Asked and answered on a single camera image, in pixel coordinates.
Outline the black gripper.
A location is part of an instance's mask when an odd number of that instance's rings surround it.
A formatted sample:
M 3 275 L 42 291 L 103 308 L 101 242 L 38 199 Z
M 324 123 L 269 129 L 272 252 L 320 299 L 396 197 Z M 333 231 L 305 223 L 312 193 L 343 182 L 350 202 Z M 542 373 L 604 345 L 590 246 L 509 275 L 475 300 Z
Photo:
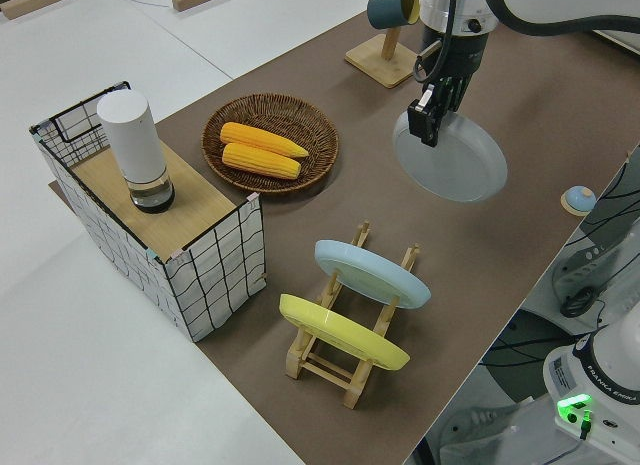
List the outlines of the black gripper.
M 419 99 L 407 108 L 410 134 L 421 143 L 436 147 L 442 119 L 447 111 L 459 109 L 472 75 L 478 70 L 489 35 L 453 36 L 439 74 L 432 83 L 446 79 L 446 100 L 441 82 L 428 84 Z

